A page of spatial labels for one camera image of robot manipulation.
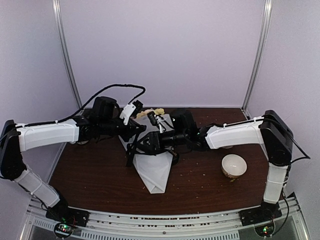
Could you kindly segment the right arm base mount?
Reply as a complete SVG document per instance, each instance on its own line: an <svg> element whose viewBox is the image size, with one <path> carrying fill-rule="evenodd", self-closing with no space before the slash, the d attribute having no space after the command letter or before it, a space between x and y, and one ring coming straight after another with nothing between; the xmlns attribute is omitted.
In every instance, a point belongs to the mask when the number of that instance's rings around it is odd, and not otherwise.
<svg viewBox="0 0 320 240"><path fill-rule="evenodd" d="M282 216L279 203L267 203L241 210L239 218L242 226L253 226L255 233L260 237L271 237L276 231L275 218Z"/></svg>

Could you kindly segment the large yellow flower bunch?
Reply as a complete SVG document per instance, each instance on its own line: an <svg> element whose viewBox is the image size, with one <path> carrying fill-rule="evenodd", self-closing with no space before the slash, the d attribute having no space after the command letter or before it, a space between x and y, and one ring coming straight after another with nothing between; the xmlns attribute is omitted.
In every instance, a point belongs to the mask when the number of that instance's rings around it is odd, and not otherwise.
<svg viewBox="0 0 320 240"><path fill-rule="evenodd" d="M142 118L144 116L147 116L149 113L154 113L155 115L164 115L165 114L165 110L163 108L156 108L156 109L153 109L153 108L149 108L149 109L146 109L146 110L143 110L141 112L139 112L137 115L136 115L136 118Z"/></svg>

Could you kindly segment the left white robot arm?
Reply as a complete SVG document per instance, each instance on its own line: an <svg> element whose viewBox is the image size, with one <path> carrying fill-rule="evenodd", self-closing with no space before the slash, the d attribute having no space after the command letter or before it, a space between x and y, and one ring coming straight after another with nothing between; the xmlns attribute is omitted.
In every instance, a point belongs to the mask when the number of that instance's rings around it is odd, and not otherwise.
<svg viewBox="0 0 320 240"><path fill-rule="evenodd" d="M62 196L53 187L23 162L22 152L60 143L83 143L102 136L121 136L128 140L145 130L131 119L142 107L143 104L135 100L119 109L115 99L100 96L87 116L76 114L52 123L16 124L8 120L0 136L0 175L21 185L52 208L53 215L61 222L67 222L72 218L71 209L63 204ZM119 109L117 116L114 116L115 109Z"/></svg>

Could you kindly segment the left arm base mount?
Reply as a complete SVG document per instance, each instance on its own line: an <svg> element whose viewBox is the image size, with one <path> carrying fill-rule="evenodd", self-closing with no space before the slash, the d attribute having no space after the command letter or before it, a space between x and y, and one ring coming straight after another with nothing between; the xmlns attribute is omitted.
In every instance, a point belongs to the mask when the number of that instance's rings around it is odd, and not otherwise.
<svg viewBox="0 0 320 240"><path fill-rule="evenodd" d="M46 218L57 222L53 227L53 233L63 240L69 238L78 227L86 227L90 216L86 210L69 207L65 199L60 199L52 207L42 202L41 207L46 210Z"/></svg>

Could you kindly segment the white wrapping paper sheet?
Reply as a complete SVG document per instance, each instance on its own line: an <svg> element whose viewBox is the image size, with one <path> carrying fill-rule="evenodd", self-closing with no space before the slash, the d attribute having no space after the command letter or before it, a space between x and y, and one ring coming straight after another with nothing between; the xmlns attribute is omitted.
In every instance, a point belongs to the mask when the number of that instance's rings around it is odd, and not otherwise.
<svg viewBox="0 0 320 240"><path fill-rule="evenodd" d="M134 120L137 123L146 126L146 130L140 134L138 140L149 132L159 132L159 129L151 124L147 115ZM134 141L134 136L128 141L124 141L120 136L119 139L126 151L128 144L131 144ZM150 194L165 193L173 159L173 155L168 151L157 155L145 155L138 153L134 155L133 166Z"/></svg>

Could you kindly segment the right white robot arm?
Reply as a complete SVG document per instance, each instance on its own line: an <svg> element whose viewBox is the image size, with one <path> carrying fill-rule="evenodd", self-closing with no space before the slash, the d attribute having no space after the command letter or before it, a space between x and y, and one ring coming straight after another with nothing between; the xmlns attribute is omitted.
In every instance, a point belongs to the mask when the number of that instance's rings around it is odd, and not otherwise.
<svg viewBox="0 0 320 240"><path fill-rule="evenodd" d="M256 210L259 220L268 220L275 212L289 174L293 151L293 133L273 110L264 115L236 123L211 123L201 128L192 113L178 108L169 115L170 130L151 131L137 142L137 148L157 155L170 147L186 145L192 151L205 152L223 147L264 145L268 159L268 175L262 206Z"/></svg>

